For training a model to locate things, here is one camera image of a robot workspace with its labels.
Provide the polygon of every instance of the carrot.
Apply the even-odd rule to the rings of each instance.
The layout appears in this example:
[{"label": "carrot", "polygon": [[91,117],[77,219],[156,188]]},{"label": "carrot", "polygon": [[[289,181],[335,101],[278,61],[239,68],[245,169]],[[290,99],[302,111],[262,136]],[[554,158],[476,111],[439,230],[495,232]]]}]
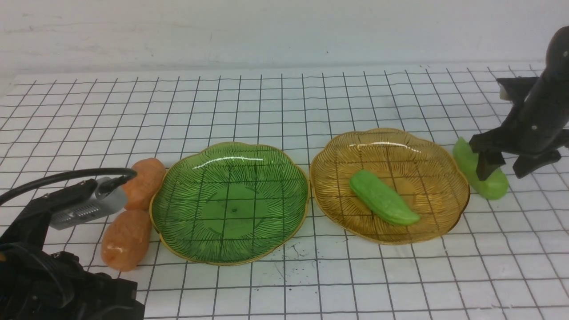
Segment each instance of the carrot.
[{"label": "carrot", "polygon": [[150,200],[162,185],[166,168],[160,160],[148,158],[135,163],[132,169],[138,175],[122,186],[128,198],[125,209],[148,210]]},{"label": "carrot", "polygon": [[127,210],[118,215],[103,235],[103,262],[122,272],[135,269],[148,251],[151,226],[147,211]]}]

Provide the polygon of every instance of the black cable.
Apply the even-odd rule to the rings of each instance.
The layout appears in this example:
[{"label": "black cable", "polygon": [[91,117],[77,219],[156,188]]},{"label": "black cable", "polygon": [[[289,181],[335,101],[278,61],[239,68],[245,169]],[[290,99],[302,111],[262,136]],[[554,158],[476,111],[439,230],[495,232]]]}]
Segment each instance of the black cable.
[{"label": "black cable", "polygon": [[123,175],[124,178],[120,179],[119,181],[122,183],[125,183],[128,180],[136,177],[137,172],[132,170],[132,169],[127,169],[127,168],[97,168],[97,169],[83,169],[83,170],[75,170],[75,171],[67,171],[67,172],[63,172],[63,173],[58,173],[58,174],[50,175],[48,177],[44,177],[42,179],[38,179],[38,180],[35,180],[32,182],[28,182],[26,184],[23,184],[17,188],[14,188],[14,189],[4,193],[3,195],[0,195],[0,206],[5,204],[9,200],[16,198],[19,195],[22,195],[28,191],[31,191],[31,190],[34,190],[37,188],[47,186],[49,184],[68,181],[71,179],[92,177],[95,175]]}]

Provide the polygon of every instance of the toy cucumber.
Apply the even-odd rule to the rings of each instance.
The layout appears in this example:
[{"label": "toy cucumber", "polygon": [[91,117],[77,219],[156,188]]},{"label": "toy cucumber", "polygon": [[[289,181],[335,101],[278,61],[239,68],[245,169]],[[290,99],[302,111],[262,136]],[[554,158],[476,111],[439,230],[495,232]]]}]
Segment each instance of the toy cucumber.
[{"label": "toy cucumber", "polygon": [[503,197],[508,191],[508,178],[501,169],[492,172],[486,181],[480,181],[478,179],[476,175],[478,154],[472,152],[470,145],[463,137],[460,137],[452,148],[452,156],[468,183],[482,197],[489,200],[497,200]]},{"label": "toy cucumber", "polygon": [[411,225],[421,219],[421,216],[409,209],[395,190],[367,170],[360,170],[350,178],[350,188],[373,213],[387,223]]}]

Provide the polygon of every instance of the plate rim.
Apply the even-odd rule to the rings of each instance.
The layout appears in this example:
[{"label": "plate rim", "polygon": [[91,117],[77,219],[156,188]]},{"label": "plate rim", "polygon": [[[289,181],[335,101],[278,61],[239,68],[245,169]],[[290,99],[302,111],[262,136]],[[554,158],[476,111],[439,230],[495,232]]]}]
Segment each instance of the plate rim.
[{"label": "plate rim", "polygon": [[[297,170],[299,170],[302,175],[304,176],[304,180],[306,181],[306,185],[307,185],[307,193],[306,193],[306,201],[304,203],[304,214],[302,216],[302,219],[300,220],[300,223],[298,224],[298,226],[296,227],[296,229],[292,232],[292,234],[284,239],[282,241],[281,244],[279,244],[278,246],[276,246],[275,248],[267,251],[266,253],[263,253],[262,255],[259,255],[255,258],[251,258],[245,261],[240,261],[240,262],[223,262],[223,263],[219,263],[219,262],[211,262],[211,261],[201,261],[201,260],[197,260],[197,259],[190,259],[188,257],[185,257],[183,255],[181,255],[180,253],[177,253],[175,250],[173,250],[164,240],[164,238],[162,237],[162,233],[158,230],[158,228],[156,227],[156,224],[154,223],[154,217],[152,215],[152,205],[154,204],[154,199],[156,198],[156,195],[158,195],[158,193],[160,192],[160,189],[162,188],[162,184],[164,183],[164,180],[166,180],[166,176],[168,175],[168,173],[170,172],[170,169],[172,169],[174,166],[176,166],[178,163],[185,161],[186,159],[189,159],[191,157],[196,157],[204,152],[206,152],[208,149],[212,148],[212,147],[216,147],[216,146],[220,146],[220,145],[245,145],[245,146],[262,146],[262,147],[269,147],[271,149],[274,149],[280,153],[282,153],[290,162],[290,164],[293,167],[296,167]],[[164,174],[164,177],[162,178],[162,182],[160,184],[160,188],[158,189],[158,191],[152,196],[152,198],[150,199],[150,206],[149,206],[149,215],[150,215],[150,221],[152,222],[152,227],[153,229],[158,233],[158,236],[160,238],[160,242],[173,254],[177,255],[178,257],[190,261],[190,262],[196,262],[196,263],[203,263],[203,264],[209,264],[209,265],[218,265],[218,266],[224,266],[224,265],[243,265],[243,264],[248,264],[251,263],[253,261],[257,261],[262,259],[265,256],[268,256],[269,254],[273,253],[275,250],[277,250],[278,248],[282,247],[285,245],[285,243],[287,243],[290,239],[292,239],[292,237],[294,237],[294,235],[296,235],[296,233],[298,233],[298,231],[300,230],[300,228],[302,228],[302,225],[304,225],[304,222],[306,220],[306,217],[308,216],[308,204],[310,203],[310,194],[312,191],[312,186],[310,184],[310,179],[309,176],[304,172],[304,170],[302,170],[302,168],[300,166],[298,166],[296,163],[294,163],[294,161],[292,161],[292,159],[288,156],[288,154],[286,154],[284,151],[273,147],[273,146],[269,146],[269,145],[264,145],[264,144],[249,144],[249,143],[244,143],[244,142],[238,142],[238,141],[226,141],[226,142],[220,142],[220,143],[216,143],[214,145],[210,145],[207,148],[203,149],[202,151],[196,153],[196,154],[191,154],[188,155],[178,161],[176,161],[173,165],[171,165],[167,170],[166,173]]]},{"label": "plate rim", "polygon": [[[312,169],[312,164],[314,164],[314,162],[322,155],[322,153],[326,150],[327,147],[329,147],[329,146],[331,145],[331,143],[332,143],[334,140],[336,140],[336,139],[338,139],[338,138],[340,138],[340,137],[342,137],[342,136],[344,136],[344,135],[347,135],[347,134],[368,133],[368,132],[374,133],[374,132],[381,132],[381,131],[385,131],[385,130],[392,131],[393,133],[403,133],[403,134],[406,134],[406,135],[408,135],[408,136],[413,137],[413,138],[416,139],[416,140],[419,140],[419,141],[422,141],[422,142],[427,142],[427,143],[429,143],[429,144],[435,145],[435,146],[438,147],[439,149],[442,149],[442,150],[449,156],[449,158],[452,160],[451,162],[452,162],[452,164],[454,165],[455,170],[459,173],[459,176],[460,176],[461,179],[463,180],[464,184],[467,186],[467,190],[468,190],[468,197],[467,197],[467,199],[466,199],[466,202],[464,203],[464,207],[462,208],[462,210],[460,210],[460,212],[459,212],[459,214],[458,214],[458,216],[457,216],[457,219],[456,219],[455,223],[454,223],[454,224],[451,226],[451,228],[449,229],[449,231],[452,230],[452,229],[458,224],[458,222],[460,221],[460,218],[461,218],[462,215],[464,214],[464,211],[466,210],[466,208],[468,207],[468,203],[470,202],[470,197],[471,197],[471,195],[472,195],[472,192],[471,192],[471,190],[470,190],[470,184],[468,183],[468,180],[466,179],[466,177],[464,176],[464,174],[462,173],[462,171],[460,171],[460,169],[459,169],[459,167],[458,167],[458,164],[457,164],[456,161],[454,160],[452,154],[451,154],[450,152],[448,152],[447,149],[441,147],[440,145],[438,145],[437,143],[434,143],[434,142],[432,142],[432,141],[429,141],[429,140],[426,140],[426,139],[423,139],[423,138],[419,138],[419,137],[417,137],[417,136],[415,136],[415,135],[413,135],[413,134],[411,134],[411,133],[409,133],[409,132],[407,132],[407,131],[400,130],[400,129],[396,129],[396,128],[373,128],[373,129],[369,129],[369,130],[365,130],[365,131],[358,131],[358,130],[348,131],[348,132],[344,132],[343,134],[339,134],[339,135],[333,137],[330,141],[328,141],[328,143],[326,143],[326,145],[325,145],[325,147],[322,149],[322,151],[318,152],[318,153],[314,156],[314,159],[312,160],[312,163],[311,163],[310,168],[309,168],[309,170],[308,170],[308,174],[309,174],[309,176],[310,176],[310,181],[314,181],[314,177],[313,177],[313,172],[314,172],[314,170]],[[396,242],[393,242],[393,241],[391,241],[391,242],[389,242],[389,241],[382,241],[382,240],[377,240],[377,239],[371,238],[371,237],[369,237],[369,236],[365,236],[365,235],[363,235],[363,234],[361,234],[361,233],[359,233],[359,232],[357,232],[357,231],[355,231],[355,230],[352,230],[351,228],[348,228],[348,227],[345,226],[345,225],[340,224],[339,222],[336,221],[336,219],[331,218],[330,215],[329,215],[327,212],[325,212],[325,211],[322,209],[322,206],[320,205],[320,200],[318,199],[318,196],[317,196],[317,193],[316,193],[316,185],[315,185],[315,184],[312,184],[312,188],[313,188],[313,190],[314,190],[314,192],[313,192],[314,201],[316,201],[316,204],[318,205],[318,207],[320,208],[320,210],[322,211],[322,213],[323,213],[327,218],[329,218],[332,222],[334,222],[336,225],[340,226],[341,228],[343,228],[343,229],[345,229],[345,230],[347,230],[347,231],[349,231],[349,232],[351,232],[351,233],[353,233],[353,234],[355,234],[355,235],[357,235],[357,236],[360,236],[360,237],[362,237],[362,238],[365,238],[366,240],[372,241],[372,242],[377,243],[377,244],[385,244],[385,245],[405,245],[405,244],[412,244],[412,243],[425,242],[425,241],[429,241],[429,240],[432,240],[432,239],[436,238],[436,237],[432,237],[432,238],[430,238],[430,239],[424,239],[424,240],[417,240],[417,241],[409,241],[409,242],[396,243]]]}]

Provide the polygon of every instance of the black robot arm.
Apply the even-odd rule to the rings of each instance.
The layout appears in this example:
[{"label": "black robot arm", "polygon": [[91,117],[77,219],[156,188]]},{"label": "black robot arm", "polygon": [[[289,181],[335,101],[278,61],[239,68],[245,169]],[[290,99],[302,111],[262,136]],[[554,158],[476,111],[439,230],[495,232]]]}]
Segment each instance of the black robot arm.
[{"label": "black robot arm", "polygon": [[126,196],[118,187],[135,177],[135,171],[86,169],[53,175],[8,191],[0,196],[0,205],[41,186],[99,174],[123,176],[85,180],[33,199],[0,236],[0,319],[144,318],[145,307],[135,299],[136,282],[87,272],[68,252],[42,251],[50,225],[72,227],[120,210]]},{"label": "black robot arm", "polygon": [[476,174],[486,180],[505,164],[502,152],[518,155],[513,165],[518,178],[561,159],[558,148],[569,147],[569,26],[559,29],[546,54],[539,77],[497,79],[501,97],[512,110],[504,122],[475,134],[470,146],[479,154]]}]

